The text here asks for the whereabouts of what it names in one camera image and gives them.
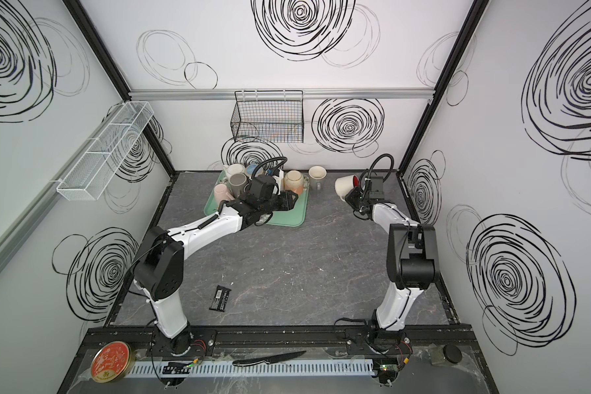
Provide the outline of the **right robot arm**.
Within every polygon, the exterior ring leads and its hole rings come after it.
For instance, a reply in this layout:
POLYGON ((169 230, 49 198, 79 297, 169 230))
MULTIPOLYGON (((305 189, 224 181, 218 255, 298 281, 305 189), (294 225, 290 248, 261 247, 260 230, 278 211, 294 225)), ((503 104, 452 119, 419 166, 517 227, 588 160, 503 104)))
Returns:
POLYGON ((374 310, 365 340, 382 356, 387 351, 375 344, 376 337, 382 332, 403 333, 411 307, 439 277, 435 230, 406 215, 385 197, 384 183, 393 169, 393 156, 381 154, 361 175, 351 178, 350 190, 338 194, 356 218, 372 221, 387 233, 388 286, 382 303, 374 310))

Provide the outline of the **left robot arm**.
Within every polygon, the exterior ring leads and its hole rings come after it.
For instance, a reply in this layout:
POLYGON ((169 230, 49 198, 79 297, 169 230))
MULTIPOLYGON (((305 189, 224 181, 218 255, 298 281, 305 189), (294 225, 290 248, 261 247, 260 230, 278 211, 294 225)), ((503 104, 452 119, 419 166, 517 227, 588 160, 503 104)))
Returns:
POLYGON ((254 171, 242 194, 220 203, 216 213, 168 230, 154 226, 144 236, 133 265, 134 284, 147 297, 155 326, 167 338, 173 356, 185 355, 193 338, 179 295, 185 261, 225 236, 263 226, 262 218, 294 209, 299 196, 282 185, 286 163, 286 157, 278 156, 258 164, 269 164, 269 173, 254 171))

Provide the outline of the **green floral tray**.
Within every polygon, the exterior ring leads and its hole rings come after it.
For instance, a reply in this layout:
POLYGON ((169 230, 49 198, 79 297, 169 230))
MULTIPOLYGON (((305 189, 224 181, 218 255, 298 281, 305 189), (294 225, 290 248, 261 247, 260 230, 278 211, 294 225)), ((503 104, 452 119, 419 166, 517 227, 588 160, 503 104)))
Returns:
MULTIPOLYGON (((275 212, 274 216, 272 216, 272 218, 269 220, 268 225, 297 228, 304 223, 310 194, 310 180, 307 175, 303 175, 303 177, 304 191, 301 195, 299 195, 299 198, 295 203, 295 207, 289 211, 275 212)), ((213 192, 211 191, 208 196, 208 200, 205 203, 204 214, 205 216, 208 216, 210 214, 216 213, 217 210, 218 204, 215 200, 213 192)))

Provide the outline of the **cream white mug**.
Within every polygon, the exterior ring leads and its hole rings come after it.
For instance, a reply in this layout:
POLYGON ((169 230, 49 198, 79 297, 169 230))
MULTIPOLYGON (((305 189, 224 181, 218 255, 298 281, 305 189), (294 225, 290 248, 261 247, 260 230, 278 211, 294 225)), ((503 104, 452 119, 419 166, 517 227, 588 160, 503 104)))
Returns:
POLYGON ((344 201, 347 195, 359 185, 359 178, 356 175, 339 177, 334 183, 334 190, 337 196, 344 201))

